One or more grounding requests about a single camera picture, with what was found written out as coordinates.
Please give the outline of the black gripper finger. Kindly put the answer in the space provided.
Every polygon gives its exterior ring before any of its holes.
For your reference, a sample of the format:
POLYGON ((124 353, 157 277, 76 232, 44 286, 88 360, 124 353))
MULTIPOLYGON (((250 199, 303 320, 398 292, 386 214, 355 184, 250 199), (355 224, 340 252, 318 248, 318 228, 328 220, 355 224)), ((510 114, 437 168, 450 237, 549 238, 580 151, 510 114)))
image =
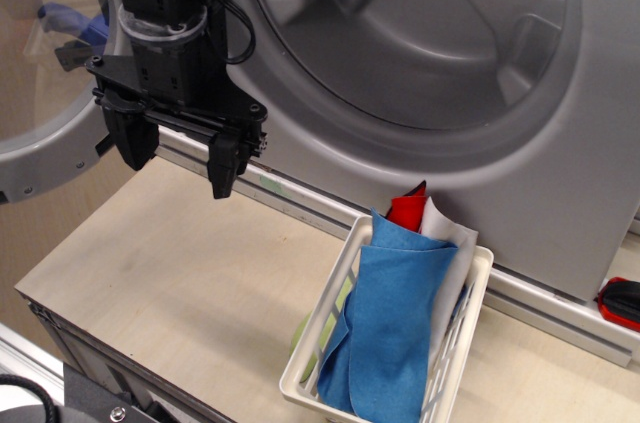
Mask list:
POLYGON ((102 107, 109 135, 123 161, 134 171, 141 170, 154 156, 159 145, 159 129, 143 114, 129 114, 102 107))
POLYGON ((208 143, 207 177, 215 199, 228 198, 238 175, 244 173, 247 157, 235 135, 217 134, 208 143))

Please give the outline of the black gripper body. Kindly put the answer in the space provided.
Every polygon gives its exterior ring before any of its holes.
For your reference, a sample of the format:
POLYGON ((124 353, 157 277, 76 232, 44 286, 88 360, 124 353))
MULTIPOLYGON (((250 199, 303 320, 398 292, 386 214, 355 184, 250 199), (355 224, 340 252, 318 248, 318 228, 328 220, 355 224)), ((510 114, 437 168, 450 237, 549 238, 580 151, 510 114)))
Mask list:
POLYGON ((94 56, 86 69, 96 78, 96 103, 143 114, 158 126, 206 142, 217 134, 237 136, 246 157, 266 147, 267 110, 227 74, 208 45, 182 48, 133 46, 131 56, 94 56))

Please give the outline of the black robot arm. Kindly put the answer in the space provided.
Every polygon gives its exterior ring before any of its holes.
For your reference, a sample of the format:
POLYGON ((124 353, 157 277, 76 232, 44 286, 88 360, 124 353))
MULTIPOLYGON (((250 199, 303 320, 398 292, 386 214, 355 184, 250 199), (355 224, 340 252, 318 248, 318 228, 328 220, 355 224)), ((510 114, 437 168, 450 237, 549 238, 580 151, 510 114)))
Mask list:
POLYGON ((86 67, 124 162, 142 169, 166 127, 206 145, 213 195, 229 197, 266 143, 266 108, 227 73, 255 50, 249 17, 233 0, 121 0, 117 19, 131 55, 94 57, 86 67))

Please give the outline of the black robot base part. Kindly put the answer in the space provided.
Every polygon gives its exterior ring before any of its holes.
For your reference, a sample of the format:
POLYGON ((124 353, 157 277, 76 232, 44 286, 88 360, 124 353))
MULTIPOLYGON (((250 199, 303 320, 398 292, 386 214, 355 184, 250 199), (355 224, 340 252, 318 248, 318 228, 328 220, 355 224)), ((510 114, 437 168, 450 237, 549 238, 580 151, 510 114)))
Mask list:
POLYGON ((157 422, 143 410, 63 364, 63 403, 56 404, 42 385, 28 378, 1 375, 1 386, 16 387, 38 403, 1 411, 2 422, 157 422))

